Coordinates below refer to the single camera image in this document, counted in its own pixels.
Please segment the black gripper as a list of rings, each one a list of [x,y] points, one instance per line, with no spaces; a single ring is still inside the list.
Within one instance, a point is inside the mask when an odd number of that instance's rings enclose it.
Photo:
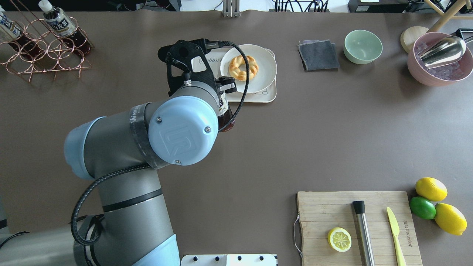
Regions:
[[[168,95],[172,96],[183,86],[196,85],[197,82],[207,84],[217,95],[222,92],[236,92],[235,79],[232,77],[215,78],[205,57],[212,49],[231,44],[232,42],[219,40],[179,40],[175,44],[159,48],[158,58],[167,65],[167,82],[170,89]],[[201,57],[203,60],[206,67],[204,71],[194,70],[191,62],[196,57]]]

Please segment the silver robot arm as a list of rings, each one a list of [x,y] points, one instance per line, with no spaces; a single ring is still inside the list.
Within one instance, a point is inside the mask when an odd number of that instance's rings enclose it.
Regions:
[[[221,124],[220,103],[236,91],[232,77],[215,78],[205,58],[230,41],[179,40],[162,47],[169,99],[145,103],[73,129],[66,162],[92,180],[66,229],[7,235],[1,211],[2,266],[179,266],[180,256],[157,170],[188,166],[211,151]]]

